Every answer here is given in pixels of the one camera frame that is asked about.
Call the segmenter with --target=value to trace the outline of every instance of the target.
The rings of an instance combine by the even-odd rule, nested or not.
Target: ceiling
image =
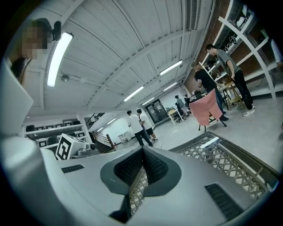
[[[212,0],[47,0],[31,18],[74,35],[55,87],[47,86],[56,44],[32,60],[25,89],[34,100],[29,116],[112,112],[142,104],[174,82],[183,83],[203,40]],[[183,60],[182,67],[159,73]],[[68,75],[68,82],[61,81]],[[129,94],[144,86],[131,100]]]

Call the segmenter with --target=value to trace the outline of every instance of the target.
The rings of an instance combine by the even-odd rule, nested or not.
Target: black t-shirt
[[[202,81],[202,85],[207,92],[213,89],[217,89],[216,83],[212,80],[212,78],[206,73],[204,69],[200,69],[198,72],[195,72],[195,80],[198,81],[198,79]]]

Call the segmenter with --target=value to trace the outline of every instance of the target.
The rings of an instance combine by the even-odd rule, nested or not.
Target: gray concrete floor
[[[245,110],[241,106],[235,106],[227,111],[229,118],[227,127],[221,122],[212,122],[207,126],[207,131],[214,132],[230,142],[240,146],[254,156],[258,157],[278,172],[283,172],[283,96],[273,101],[271,98],[256,98],[255,113],[243,117],[241,113]],[[204,127],[198,131],[199,124],[192,115],[186,121],[176,123],[165,122],[154,129],[158,141],[154,147],[169,150],[179,146],[204,133]],[[125,144],[119,144],[117,150],[126,147],[137,147],[136,138]]]

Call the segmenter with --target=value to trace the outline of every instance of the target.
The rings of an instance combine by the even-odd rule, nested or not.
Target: pink jacket
[[[190,108],[200,125],[209,125],[209,112],[216,120],[219,120],[222,115],[216,102],[215,89],[205,97],[190,103]]]

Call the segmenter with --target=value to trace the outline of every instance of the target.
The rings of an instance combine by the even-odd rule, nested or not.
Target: glass door
[[[168,117],[166,110],[160,100],[155,100],[145,107],[154,123],[160,122]]]

